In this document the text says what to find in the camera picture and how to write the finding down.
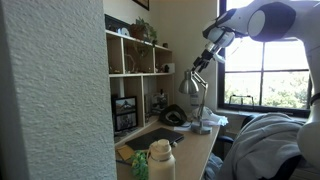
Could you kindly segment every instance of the notebook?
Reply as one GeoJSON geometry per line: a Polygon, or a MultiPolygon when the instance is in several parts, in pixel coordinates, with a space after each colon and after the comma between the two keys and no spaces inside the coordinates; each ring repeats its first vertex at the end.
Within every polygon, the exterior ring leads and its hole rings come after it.
{"type": "Polygon", "coordinates": [[[130,146],[133,150],[147,150],[151,143],[158,141],[160,139],[167,139],[172,145],[174,142],[179,142],[183,140],[184,136],[181,133],[166,129],[158,128],[149,133],[143,134],[135,139],[127,141],[126,144],[130,146]]]}

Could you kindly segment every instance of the window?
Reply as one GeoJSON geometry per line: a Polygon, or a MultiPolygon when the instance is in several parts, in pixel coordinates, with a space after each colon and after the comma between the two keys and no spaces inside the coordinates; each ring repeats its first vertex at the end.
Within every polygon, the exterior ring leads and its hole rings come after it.
{"type": "MultiPolygon", "coordinates": [[[[220,12],[250,2],[220,0],[220,12]]],[[[226,63],[218,65],[219,108],[309,115],[312,88],[300,40],[263,43],[245,37],[235,39],[220,53],[226,63]]]]}

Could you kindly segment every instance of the bottle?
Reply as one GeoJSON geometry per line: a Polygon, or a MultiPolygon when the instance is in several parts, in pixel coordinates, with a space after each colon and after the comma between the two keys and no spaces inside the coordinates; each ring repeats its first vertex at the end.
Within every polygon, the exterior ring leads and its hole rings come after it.
{"type": "Polygon", "coordinates": [[[175,158],[167,139],[160,139],[150,145],[148,157],[149,180],[174,180],[175,158]]]}

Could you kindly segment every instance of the desk surface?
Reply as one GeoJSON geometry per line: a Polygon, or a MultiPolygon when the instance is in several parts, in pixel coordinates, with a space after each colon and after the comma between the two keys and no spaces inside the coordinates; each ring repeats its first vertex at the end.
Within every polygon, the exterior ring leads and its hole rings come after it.
{"type": "MultiPolygon", "coordinates": [[[[155,130],[159,127],[173,130],[173,127],[171,126],[166,126],[160,122],[154,122],[141,132],[128,138],[128,140],[155,130]]],[[[184,139],[178,143],[177,147],[172,148],[172,154],[176,158],[176,180],[201,179],[219,132],[219,128],[219,126],[213,126],[212,132],[207,135],[199,135],[191,131],[178,131],[184,134],[184,139]]],[[[117,163],[117,177],[118,180],[134,179],[131,173],[131,167],[117,163]]]]}

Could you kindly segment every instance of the framed picture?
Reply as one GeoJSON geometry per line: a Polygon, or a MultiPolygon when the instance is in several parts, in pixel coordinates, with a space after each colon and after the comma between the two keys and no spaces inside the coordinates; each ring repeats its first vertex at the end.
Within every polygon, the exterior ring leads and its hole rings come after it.
{"type": "Polygon", "coordinates": [[[133,0],[133,1],[138,3],[140,6],[144,7],[146,10],[149,11],[149,0],[133,0]]]}
{"type": "Polygon", "coordinates": [[[128,114],[116,115],[115,116],[116,131],[123,131],[126,129],[132,129],[137,127],[137,112],[131,112],[128,114]]]}
{"type": "Polygon", "coordinates": [[[115,132],[138,126],[137,97],[112,98],[112,112],[115,132]]]}
{"type": "Polygon", "coordinates": [[[121,29],[121,28],[129,29],[129,26],[130,26],[130,24],[125,23],[107,14],[104,14],[104,21],[105,21],[106,29],[113,32],[117,32],[117,29],[121,29]]]}

